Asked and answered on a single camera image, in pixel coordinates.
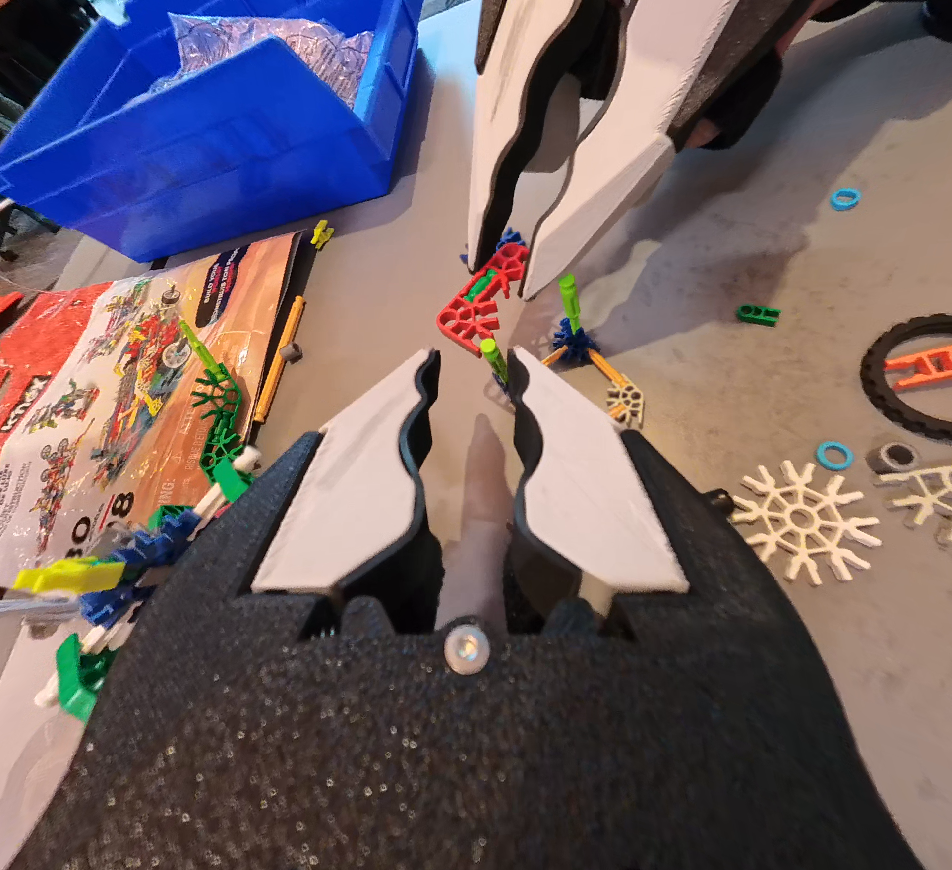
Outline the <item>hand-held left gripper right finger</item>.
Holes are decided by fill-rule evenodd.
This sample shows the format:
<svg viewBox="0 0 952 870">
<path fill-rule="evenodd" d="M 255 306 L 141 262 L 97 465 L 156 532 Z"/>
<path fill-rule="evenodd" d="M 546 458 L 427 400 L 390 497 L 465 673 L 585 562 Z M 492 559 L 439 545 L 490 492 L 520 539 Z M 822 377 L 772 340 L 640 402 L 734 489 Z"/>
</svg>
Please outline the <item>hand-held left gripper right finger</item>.
<svg viewBox="0 0 952 870">
<path fill-rule="evenodd" d="M 513 567 L 529 599 L 685 594 L 688 580 L 619 424 L 524 348 L 507 356 L 523 464 Z"/>
</svg>

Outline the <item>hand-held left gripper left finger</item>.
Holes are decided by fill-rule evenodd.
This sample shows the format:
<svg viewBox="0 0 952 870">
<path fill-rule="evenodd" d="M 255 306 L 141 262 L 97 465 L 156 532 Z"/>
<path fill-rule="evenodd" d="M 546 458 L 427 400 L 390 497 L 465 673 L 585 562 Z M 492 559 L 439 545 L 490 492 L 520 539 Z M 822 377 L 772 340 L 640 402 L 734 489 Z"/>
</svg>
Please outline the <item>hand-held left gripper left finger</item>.
<svg viewBox="0 0 952 870">
<path fill-rule="evenodd" d="M 420 349 L 319 429 L 253 592 L 343 592 L 420 537 L 440 367 Z"/>
</svg>

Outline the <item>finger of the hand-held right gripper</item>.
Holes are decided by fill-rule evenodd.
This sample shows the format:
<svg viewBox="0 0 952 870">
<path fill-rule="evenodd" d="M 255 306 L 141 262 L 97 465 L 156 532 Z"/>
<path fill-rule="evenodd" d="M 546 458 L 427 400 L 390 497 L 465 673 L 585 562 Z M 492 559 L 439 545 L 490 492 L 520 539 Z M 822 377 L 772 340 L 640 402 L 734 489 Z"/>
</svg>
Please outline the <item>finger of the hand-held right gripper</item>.
<svg viewBox="0 0 952 870">
<path fill-rule="evenodd" d="M 534 233 L 521 296 L 535 297 L 644 198 L 675 155 L 670 127 L 740 0 L 633 0 L 620 70 Z"/>
<path fill-rule="evenodd" d="M 589 42 L 596 0 L 482 0 L 473 112 L 468 265 L 492 256 L 549 101 Z"/>
</svg>

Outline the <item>rod frame with lime posts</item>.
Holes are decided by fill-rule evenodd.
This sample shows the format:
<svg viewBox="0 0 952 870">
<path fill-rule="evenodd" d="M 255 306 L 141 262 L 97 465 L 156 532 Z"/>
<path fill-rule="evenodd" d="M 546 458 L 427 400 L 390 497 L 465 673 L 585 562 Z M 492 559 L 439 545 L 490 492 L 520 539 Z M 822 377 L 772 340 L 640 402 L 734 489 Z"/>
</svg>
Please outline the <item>rod frame with lime posts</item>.
<svg viewBox="0 0 952 870">
<path fill-rule="evenodd" d="M 554 335 L 553 351 L 542 359 L 542 363 L 547 366 L 559 362 L 593 364 L 608 381 L 605 403 L 609 416 L 625 427 L 642 429 L 646 405 L 644 393 L 601 355 L 593 337 L 583 328 L 574 275 L 567 273 L 559 278 L 558 287 L 565 316 Z"/>
</svg>

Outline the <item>red connector bridge green rod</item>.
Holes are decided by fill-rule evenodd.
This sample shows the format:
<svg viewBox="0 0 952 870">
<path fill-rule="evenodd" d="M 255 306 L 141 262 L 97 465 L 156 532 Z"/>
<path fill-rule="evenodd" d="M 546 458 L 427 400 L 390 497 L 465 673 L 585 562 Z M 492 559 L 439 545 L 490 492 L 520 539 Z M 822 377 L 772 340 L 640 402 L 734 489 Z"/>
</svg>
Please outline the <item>red connector bridge green rod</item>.
<svg viewBox="0 0 952 870">
<path fill-rule="evenodd" d="M 446 338 L 482 358 L 482 341 L 495 339 L 500 329 L 500 299 L 508 300 L 522 281 L 529 248 L 522 242 L 501 245 L 485 265 L 441 309 L 436 325 Z"/>
</svg>

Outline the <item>person's right hand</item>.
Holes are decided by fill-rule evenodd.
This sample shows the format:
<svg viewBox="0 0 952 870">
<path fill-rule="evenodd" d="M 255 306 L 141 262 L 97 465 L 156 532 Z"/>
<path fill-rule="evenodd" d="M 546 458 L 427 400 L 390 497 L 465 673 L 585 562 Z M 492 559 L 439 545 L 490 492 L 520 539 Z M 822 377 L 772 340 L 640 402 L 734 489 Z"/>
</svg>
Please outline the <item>person's right hand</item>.
<svg viewBox="0 0 952 870">
<path fill-rule="evenodd" d="M 776 91 L 782 71 L 782 57 L 794 38 L 812 20 L 812 15 L 839 0 L 813 0 L 794 26 L 774 48 L 737 80 L 707 109 L 686 142 L 688 148 L 728 149 L 747 132 L 757 115 Z"/>
</svg>

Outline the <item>multicolour construction toy model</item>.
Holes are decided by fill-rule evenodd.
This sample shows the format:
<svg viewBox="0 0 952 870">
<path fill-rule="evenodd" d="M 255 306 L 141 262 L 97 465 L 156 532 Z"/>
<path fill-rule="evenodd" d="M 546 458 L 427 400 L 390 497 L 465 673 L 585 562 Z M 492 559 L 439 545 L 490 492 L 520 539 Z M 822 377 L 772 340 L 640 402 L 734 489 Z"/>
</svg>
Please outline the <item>multicolour construction toy model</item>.
<svg viewBox="0 0 952 870">
<path fill-rule="evenodd" d="M 2 615 L 23 626 L 56 628 L 76 616 L 90 625 L 83 638 L 71 634 L 58 647 L 54 673 L 34 697 L 38 706 L 58 706 L 79 721 L 89 721 L 117 655 L 111 647 L 116 628 L 130 629 L 131 612 L 168 578 L 195 535 L 244 495 L 260 457 L 234 428 L 242 401 L 237 382 L 187 323 L 180 328 L 204 366 L 192 406 L 207 406 L 205 417 L 212 421 L 201 455 L 208 492 L 194 507 L 160 507 L 146 529 L 107 527 L 91 556 L 21 570 L 16 596 L 1 602 Z"/>
</svg>

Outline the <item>long yellow rod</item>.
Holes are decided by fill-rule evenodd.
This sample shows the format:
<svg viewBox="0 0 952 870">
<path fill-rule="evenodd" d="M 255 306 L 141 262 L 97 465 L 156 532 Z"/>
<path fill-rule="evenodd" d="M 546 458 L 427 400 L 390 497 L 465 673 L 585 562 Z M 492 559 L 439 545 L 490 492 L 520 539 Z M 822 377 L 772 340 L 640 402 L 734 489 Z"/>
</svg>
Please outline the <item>long yellow rod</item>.
<svg viewBox="0 0 952 870">
<path fill-rule="evenodd" d="M 278 351 L 282 345 L 288 342 L 298 343 L 296 341 L 296 332 L 301 323 L 304 309 L 305 299 L 303 296 L 296 296 L 291 304 L 289 313 L 281 325 L 277 349 L 270 358 L 264 384 L 255 405 L 255 412 L 253 414 L 254 424 L 264 424 L 268 419 L 277 388 L 287 365 L 278 355 Z"/>
</svg>

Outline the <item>blue snowflake connector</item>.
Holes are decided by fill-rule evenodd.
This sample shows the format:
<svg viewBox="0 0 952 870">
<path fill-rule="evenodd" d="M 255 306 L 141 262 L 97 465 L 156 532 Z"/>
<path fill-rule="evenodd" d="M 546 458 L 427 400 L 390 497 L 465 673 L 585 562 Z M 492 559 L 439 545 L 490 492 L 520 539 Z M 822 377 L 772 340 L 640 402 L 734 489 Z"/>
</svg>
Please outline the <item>blue snowflake connector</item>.
<svg viewBox="0 0 952 870">
<path fill-rule="evenodd" d="M 470 254 L 467 250 L 460 254 L 459 258 L 466 265 L 470 272 L 475 272 L 486 268 L 490 264 L 490 260 L 493 259 L 496 254 L 501 249 L 504 249 L 507 245 L 525 247 L 526 242 L 518 231 L 514 230 L 512 227 L 509 227 L 494 245 L 490 245 L 488 241 L 483 240 L 480 243 L 475 261 L 470 262 Z"/>
</svg>

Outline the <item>toy instruction booklet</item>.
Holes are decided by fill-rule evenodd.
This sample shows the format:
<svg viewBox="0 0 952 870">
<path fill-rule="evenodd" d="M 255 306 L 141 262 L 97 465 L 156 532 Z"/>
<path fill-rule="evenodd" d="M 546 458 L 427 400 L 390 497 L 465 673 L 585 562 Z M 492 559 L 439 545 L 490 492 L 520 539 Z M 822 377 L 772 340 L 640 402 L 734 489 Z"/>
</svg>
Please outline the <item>toy instruction booklet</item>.
<svg viewBox="0 0 952 870">
<path fill-rule="evenodd" d="M 3 586 L 200 499 L 223 410 L 232 444 L 246 436 L 295 248 L 48 293 L 2 335 Z"/>
</svg>

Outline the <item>white snowflake connector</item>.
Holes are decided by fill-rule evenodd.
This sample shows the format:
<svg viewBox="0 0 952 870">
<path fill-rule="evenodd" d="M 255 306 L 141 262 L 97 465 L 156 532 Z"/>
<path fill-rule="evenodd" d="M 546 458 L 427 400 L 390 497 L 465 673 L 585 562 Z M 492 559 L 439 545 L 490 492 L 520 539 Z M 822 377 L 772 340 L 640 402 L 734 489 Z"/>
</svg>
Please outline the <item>white snowflake connector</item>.
<svg viewBox="0 0 952 870">
<path fill-rule="evenodd" d="M 863 492 L 845 489 L 839 472 L 817 486 L 815 472 L 814 462 L 797 466 L 784 460 L 778 476 L 760 465 L 755 475 L 744 476 L 745 494 L 732 496 L 730 519 L 734 526 L 750 527 L 744 541 L 762 564 L 780 557 L 782 578 L 805 578 L 817 587 L 823 583 L 821 564 L 841 582 L 871 569 L 854 547 L 874 549 L 882 541 L 871 533 L 878 518 L 850 514 Z"/>
</svg>

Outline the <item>blue plastic bin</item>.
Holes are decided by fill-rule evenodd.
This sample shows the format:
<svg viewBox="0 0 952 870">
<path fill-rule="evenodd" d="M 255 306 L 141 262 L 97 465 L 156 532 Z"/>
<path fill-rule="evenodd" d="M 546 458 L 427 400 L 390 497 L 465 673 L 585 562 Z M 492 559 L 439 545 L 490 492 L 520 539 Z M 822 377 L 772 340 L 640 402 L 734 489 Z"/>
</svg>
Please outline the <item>blue plastic bin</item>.
<svg viewBox="0 0 952 870">
<path fill-rule="evenodd" d="M 130 0 L 97 22 L 2 144 L 2 196 L 139 262 L 384 195 L 423 0 Z M 353 107 L 281 41 L 151 95 L 169 12 L 371 31 Z"/>
</svg>

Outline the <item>black rubber tyre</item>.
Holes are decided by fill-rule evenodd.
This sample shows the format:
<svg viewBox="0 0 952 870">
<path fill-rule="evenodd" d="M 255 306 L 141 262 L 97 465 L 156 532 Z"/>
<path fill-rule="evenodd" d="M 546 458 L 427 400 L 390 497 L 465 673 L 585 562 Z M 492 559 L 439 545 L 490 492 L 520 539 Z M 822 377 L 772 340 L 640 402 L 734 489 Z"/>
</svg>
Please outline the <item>black rubber tyre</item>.
<svg viewBox="0 0 952 870">
<path fill-rule="evenodd" d="M 904 430 L 947 444 L 951 442 L 951 422 L 923 414 L 898 397 L 896 390 L 891 388 L 887 381 L 887 355 L 905 342 L 926 336 L 950 335 L 950 329 L 949 313 L 918 316 L 898 323 L 874 341 L 863 355 L 860 365 L 863 392 L 877 412 Z M 917 364 L 924 367 L 918 368 L 916 374 L 902 379 L 900 387 L 909 381 L 915 381 L 916 386 L 920 387 L 922 384 L 950 380 L 950 346 L 904 355 L 898 360 L 902 363 L 901 368 Z"/>
</svg>

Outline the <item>white fan connector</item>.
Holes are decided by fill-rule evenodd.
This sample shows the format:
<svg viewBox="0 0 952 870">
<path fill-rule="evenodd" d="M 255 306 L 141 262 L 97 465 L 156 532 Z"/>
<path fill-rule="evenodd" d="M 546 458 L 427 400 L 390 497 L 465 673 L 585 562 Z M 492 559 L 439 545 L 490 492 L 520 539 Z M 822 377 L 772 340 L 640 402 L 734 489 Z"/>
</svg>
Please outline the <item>white fan connector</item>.
<svg viewBox="0 0 952 870">
<path fill-rule="evenodd" d="M 919 468 L 879 476 L 877 486 L 898 490 L 887 501 L 891 509 L 905 513 L 905 525 L 914 529 L 938 518 L 934 539 L 941 547 L 951 545 L 951 465 Z"/>
</svg>

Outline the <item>orange ladder connector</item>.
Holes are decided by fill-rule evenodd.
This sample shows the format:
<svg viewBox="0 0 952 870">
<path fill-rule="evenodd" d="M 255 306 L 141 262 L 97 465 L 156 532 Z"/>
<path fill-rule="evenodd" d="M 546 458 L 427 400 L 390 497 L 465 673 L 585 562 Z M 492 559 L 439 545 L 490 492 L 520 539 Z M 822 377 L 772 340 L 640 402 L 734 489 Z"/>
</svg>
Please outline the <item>orange ladder connector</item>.
<svg viewBox="0 0 952 870">
<path fill-rule="evenodd" d="M 903 354 L 884 362 L 885 373 L 898 372 L 893 390 L 925 388 L 951 381 L 951 345 Z"/>
</svg>

